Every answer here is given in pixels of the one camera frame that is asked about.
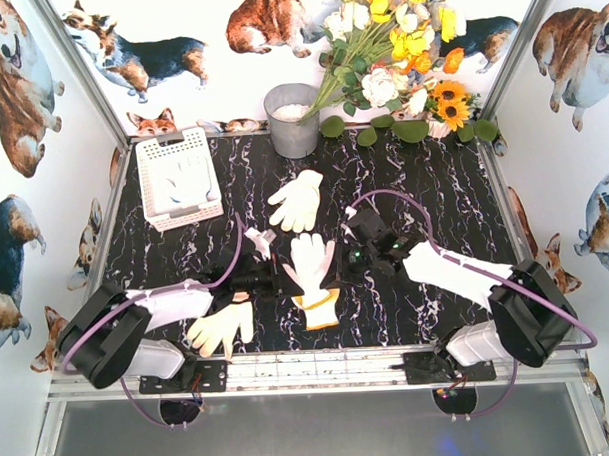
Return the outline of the white plastic storage basket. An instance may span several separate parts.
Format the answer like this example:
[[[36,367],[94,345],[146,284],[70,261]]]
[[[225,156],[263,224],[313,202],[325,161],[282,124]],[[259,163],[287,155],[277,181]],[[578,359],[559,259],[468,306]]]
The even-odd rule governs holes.
[[[200,127],[136,145],[144,218],[159,232],[224,214],[206,133]]]

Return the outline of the cream glove at front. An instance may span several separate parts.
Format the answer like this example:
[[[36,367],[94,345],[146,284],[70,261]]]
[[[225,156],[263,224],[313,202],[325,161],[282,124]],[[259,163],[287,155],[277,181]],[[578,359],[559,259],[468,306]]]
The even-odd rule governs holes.
[[[237,302],[211,316],[198,318],[188,330],[186,337],[202,358],[207,359],[220,345],[223,345],[224,358],[230,361],[233,357],[233,340],[237,332],[240,332],[243,343],[252,341],[254,314],[252,303],[249,301]]]

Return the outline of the grey metal bucket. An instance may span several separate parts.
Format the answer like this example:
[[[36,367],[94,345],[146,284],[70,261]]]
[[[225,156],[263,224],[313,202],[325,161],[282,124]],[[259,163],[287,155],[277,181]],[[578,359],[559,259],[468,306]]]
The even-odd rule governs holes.
[[[287,83],[271,89],[263,107],[276,152],[286,159],[312,154],[318,143],[320,115],[312,110],[318,90],[304,83]]]

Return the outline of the cream knit glove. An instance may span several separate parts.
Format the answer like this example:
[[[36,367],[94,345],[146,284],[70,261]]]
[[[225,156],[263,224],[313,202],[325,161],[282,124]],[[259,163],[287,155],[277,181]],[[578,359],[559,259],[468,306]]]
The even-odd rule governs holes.
[[[317,211],[321,203],[319,187],[323,175],[313,170],[303,170],[268,199],[268,204],[278,205],[269,217],[271,226],[284,232],[310,232],[314,229]]]

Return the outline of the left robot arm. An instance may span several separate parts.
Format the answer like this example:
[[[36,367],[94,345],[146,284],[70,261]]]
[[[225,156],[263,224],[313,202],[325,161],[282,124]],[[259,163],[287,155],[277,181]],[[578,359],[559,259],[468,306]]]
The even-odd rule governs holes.
[[[236,303],[238,293],[288,299],[303,290],[274,254],[266,260],[247,254],[230,268],[213,263],[193,278],[154,289],[104,283],[60,333],[56,347],[62,368],[75,369],[97,389],[126,376],[171,380],[183,368],[185,353],[170,341],[145,335],[222,310]]]

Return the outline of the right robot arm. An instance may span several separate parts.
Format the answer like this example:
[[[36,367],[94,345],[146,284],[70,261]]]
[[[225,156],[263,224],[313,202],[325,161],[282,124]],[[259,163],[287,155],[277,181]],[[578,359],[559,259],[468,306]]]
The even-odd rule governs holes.
[[[510,357],[541,367],[576,323],[576,313],[542,265],[488,263],[442,248],[420,235],[397,234],[372,209],[348,207],[343,228],[352,243],[339,250],[326,276],[354,284],[366,272],[407,276],[465,298],[490,314],[487,322],[452,330],[442,352],[460,366]]]

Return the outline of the artificial flower bouquet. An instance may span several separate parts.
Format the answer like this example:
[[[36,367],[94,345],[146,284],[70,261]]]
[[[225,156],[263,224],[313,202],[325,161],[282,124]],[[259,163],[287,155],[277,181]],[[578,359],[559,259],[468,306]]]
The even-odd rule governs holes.
[[[353,116],[385,108],[417,116],[437,108],[436,74],[467,58],[467,20],[451,0],[341,0],[322,27],[329,48],[308,117],[339,105]]]

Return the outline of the orange dotted glove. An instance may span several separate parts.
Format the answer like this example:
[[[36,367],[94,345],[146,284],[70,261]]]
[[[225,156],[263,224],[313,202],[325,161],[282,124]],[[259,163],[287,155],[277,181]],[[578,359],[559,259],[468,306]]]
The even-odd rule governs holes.
[[[284,264],[288,276],[302,289],[303,294],[295,301],[301,308],[320,303],[329,292],[321,288],[333,261],[335,242],[324,242],[319,234],[301,233],[291,241],[292,263]]]

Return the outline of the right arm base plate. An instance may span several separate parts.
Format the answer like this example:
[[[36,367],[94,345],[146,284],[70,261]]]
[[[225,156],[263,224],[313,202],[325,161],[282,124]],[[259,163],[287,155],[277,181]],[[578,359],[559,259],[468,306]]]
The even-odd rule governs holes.
[[[462,366],[438,346],[427,351],[407,351],[401,355],[401,362],[389,369],[402,371],[409,384],[491,382],[497,377],[492,362]]]

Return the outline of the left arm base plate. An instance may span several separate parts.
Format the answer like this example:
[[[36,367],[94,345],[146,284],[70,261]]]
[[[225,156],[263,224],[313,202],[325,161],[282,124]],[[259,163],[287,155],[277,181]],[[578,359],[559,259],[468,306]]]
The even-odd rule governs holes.
[[[228,362],[222,359],[187,358],[171,379],[141,377],[139,393],[150,395],[224,392],[228,378],[227,368]]]

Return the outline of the white glove orange cuff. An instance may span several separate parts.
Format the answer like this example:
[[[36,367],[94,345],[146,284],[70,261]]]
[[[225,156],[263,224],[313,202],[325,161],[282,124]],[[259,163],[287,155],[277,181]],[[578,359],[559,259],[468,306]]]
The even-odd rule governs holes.
[[[205,159],[195,157],[166,162],[159,172],[158,186],[163,211],[204,204],[211,189]]]

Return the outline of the small sunflower pot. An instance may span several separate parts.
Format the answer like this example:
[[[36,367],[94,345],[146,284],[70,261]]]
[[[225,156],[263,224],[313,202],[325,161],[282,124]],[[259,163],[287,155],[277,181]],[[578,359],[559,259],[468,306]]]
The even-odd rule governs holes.
[[[453,80],[437,82],[425,103],[428,135],[443,138],[470,125],[479,111],[481,96]]]

